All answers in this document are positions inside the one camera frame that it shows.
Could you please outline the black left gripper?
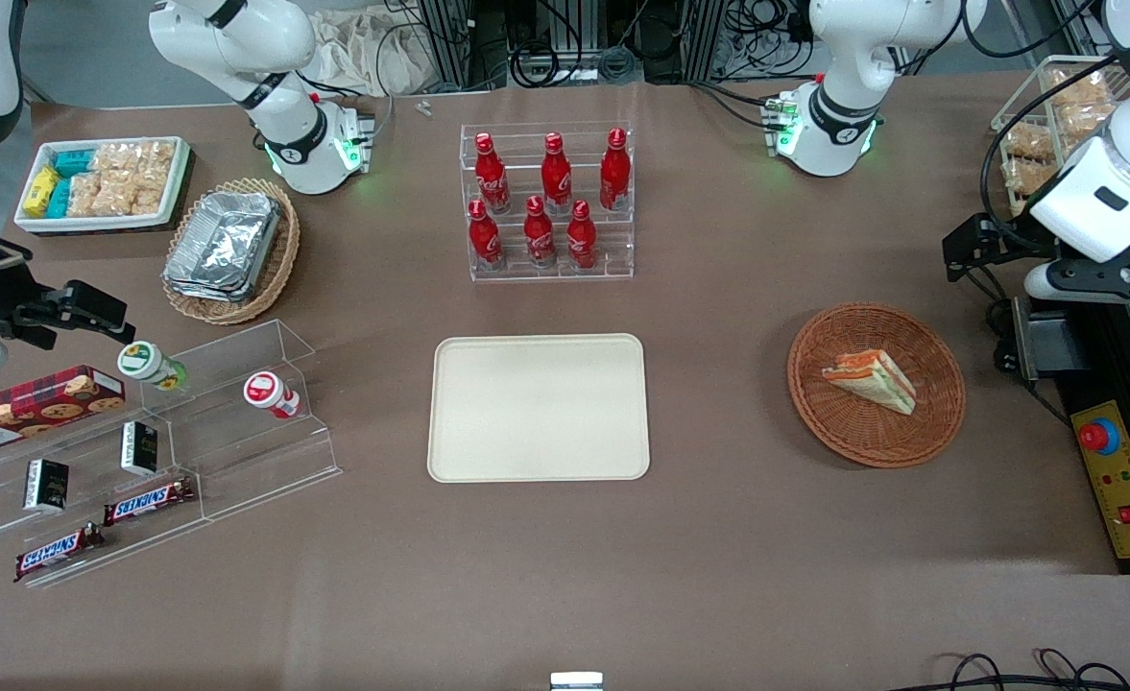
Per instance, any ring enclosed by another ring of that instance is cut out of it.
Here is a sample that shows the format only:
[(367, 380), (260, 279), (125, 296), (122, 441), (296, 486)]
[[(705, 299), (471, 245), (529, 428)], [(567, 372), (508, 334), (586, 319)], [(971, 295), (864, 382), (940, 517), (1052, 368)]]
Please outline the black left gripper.
[(1059, 240), (1038, 219), (991, 222), (990, 215), (972, 215), (945, 236), (945, 271), (948, 283), (960, 281), (986, 264), (1007, 264), (1024, 259), (1057, 261)]

